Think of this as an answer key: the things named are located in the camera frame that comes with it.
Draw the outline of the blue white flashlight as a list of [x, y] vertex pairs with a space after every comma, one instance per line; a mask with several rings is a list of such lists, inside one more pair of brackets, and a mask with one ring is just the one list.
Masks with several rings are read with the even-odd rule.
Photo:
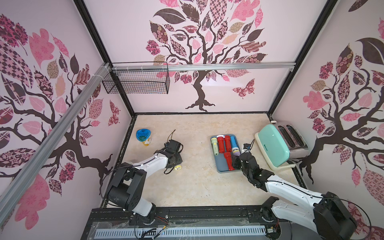
[[235, 136], [230, 136], [230, 140], [231, 140], [232, 152], [238, 151], [239, 147], [238, 147]]

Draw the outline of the red flashlight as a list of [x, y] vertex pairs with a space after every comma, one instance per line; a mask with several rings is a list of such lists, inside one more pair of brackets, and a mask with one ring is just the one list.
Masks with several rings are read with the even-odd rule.
[[231, 144], [231, 137], [229, 135], [225, 135], [225, 145], [226, 145], [226, 152], [231, 152], [232, 144]]
[[226, 151], [224, 136], [223, 135], [217, 136], [217, 140], [218, 140], [218, 146], [219, 146], [219, 153], [223, 154]]
[[224, 157], [226, 159], [229, 171], [234, 171], [235, 168], [233, 167], [233, 162], [232, 162], [232, 152], [225, 152]]

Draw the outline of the blue plastic tray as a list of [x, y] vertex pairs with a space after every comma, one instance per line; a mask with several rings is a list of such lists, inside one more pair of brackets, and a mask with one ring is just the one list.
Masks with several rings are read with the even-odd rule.
[[241, 152], [236, 136], [232, 134], [217, 135], [212, 136], [210, 141], [217, 171], [221, 174], [239, 171], [241, 164], [237, 157]]

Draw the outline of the green yellow flashlight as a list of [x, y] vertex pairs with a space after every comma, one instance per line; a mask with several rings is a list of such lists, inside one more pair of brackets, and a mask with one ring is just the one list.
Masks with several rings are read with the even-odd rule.
[[211, 138], [211, 144], [213, 148], [213, 153], [215, 156], [219, 154], [219, 146], [218, 146], [218, 139], [217, 138]]

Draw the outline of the purple yellow flashlight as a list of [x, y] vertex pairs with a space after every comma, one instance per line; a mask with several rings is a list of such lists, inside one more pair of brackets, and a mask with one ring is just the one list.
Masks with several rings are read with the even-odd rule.
[[240, 154], [241, 154], [241, 152], [240, 152], [239, 149], [234, 149], [234, 150], [232, 151], [232, 153], [233, 153], [234, 156], [240, 156]]

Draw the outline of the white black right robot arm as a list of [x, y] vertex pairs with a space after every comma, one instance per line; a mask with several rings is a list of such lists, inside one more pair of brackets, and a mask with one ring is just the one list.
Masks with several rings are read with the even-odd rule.
[[264, 221], [287, 220], [314, 231], [324, 240], [348, 240], [357, 229], [357, 221], [335, 194], [321, 194], [289, 183], [260, 168], [250, 152], [230, 153], [229, 161], [230, 167], [241, 170], [254, 187], [272, 194], [259, 211]]

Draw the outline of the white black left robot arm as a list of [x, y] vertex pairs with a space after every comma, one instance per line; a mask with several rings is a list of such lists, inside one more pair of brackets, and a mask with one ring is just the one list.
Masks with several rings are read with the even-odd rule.
[[142, 197], [145, 181], [160, 170], [173, 171], [183, 160], [184, 146], [169, 140], [154, 155], [135, 164], [122, 163], [116, 170], [106, 190], [106, 201], [129, 212], [153, 219], [156, 206]]

